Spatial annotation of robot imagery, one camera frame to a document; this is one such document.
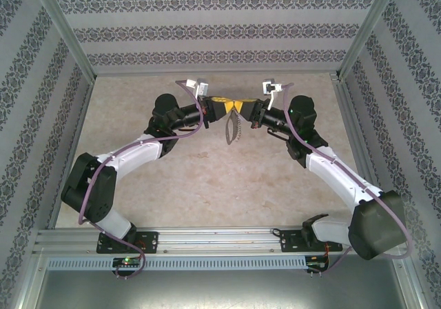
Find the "metal key holder with rings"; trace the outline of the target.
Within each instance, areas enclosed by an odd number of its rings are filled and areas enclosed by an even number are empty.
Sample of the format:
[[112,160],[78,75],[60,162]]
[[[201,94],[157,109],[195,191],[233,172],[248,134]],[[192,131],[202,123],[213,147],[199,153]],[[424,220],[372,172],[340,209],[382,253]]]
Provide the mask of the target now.
[[241,138],[241,134],[242,128],[240,115],[236,109],[233,109],[225,124],[225,139],[227,145],[231,145],[233,142],[238,142]]

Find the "small green circuit board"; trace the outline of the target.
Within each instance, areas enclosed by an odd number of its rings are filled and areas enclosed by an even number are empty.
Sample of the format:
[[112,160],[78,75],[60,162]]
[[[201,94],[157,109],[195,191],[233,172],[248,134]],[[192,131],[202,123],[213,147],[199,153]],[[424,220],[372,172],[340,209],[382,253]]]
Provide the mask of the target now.
[[324,272],[329,267],[328,256],[306,256],[307,270],[313,273]]
[[113,268],[138,268],[141,264],[139,257],[114,258],[112,262]]

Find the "aluminium frame corner post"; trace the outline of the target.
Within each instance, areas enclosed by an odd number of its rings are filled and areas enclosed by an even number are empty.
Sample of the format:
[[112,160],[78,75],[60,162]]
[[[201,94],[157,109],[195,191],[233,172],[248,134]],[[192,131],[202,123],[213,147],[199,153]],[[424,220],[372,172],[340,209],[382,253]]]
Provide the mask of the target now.
[[381,18],[381,14],[385,7],[389,3],[389,0],[374,0],[367,16],[365,17],[362,25],[350,45],[345,58],[342,61],[340,69],[337,71],[338,78],[342,81],[351,70],[353,64],[356,62],[358,55],[361,53],[366,40],[369,38],[371,32],[375,28],[378,20]]
[[89,83],[95,82],[96,73],[84,53],[79,40],[77,39],[73,29],[71,28],[68,20],[66,19],[59,3],[57,0],[40,0],[43,7],[46,9],[47,13],[53,24],[56,26],[59,34],[68,46],[72,56],[74,57],[76,63],[79,65],[82,73],[85,75]]

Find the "aluminium table side rail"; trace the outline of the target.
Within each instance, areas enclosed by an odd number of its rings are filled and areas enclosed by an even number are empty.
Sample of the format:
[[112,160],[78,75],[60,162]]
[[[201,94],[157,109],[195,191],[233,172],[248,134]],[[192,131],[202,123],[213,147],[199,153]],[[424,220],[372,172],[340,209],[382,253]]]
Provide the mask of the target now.
[[383,188],[378,182],[377,176],[373,169],[373,164],[369,157],[367,146],[362,135],[362,130],[356,116],[356,111],[353,107],[351,97],[347,91],[347,87],[342,82],[337,72],[330,72],[329,74],[340,113],[342,116],[345,130],[347,132],[349,144],[354,158],[354,163],[358,174],[369,183],[378,188]]

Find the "grey metal sheet panel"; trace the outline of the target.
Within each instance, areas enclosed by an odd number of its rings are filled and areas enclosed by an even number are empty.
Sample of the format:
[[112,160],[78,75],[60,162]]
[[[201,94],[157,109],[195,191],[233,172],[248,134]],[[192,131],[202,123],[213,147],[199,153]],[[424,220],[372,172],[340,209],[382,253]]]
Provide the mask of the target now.
[[413,309],[390,267],[153,271],[128,281],[109,272],[50,271],[37,309]]

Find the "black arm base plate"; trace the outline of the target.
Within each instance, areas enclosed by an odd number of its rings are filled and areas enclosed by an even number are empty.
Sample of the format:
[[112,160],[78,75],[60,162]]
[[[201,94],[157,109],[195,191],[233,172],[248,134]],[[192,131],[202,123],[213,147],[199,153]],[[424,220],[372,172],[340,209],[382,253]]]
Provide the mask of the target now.
[[304,230],[281,230],[280,247],[282,252],[341,252],[342,244],[319,241],[316,236]]
[[[132,232],[131,234],[127,234],[123,240],[140,248],[145,254],[155,254],[157,251],[157,232]],[[98,254],[139,253],[132,247],[122,244],[121,242],[118,242],[117,240],[114,240],[103,233],[99,234],[96,252]]]

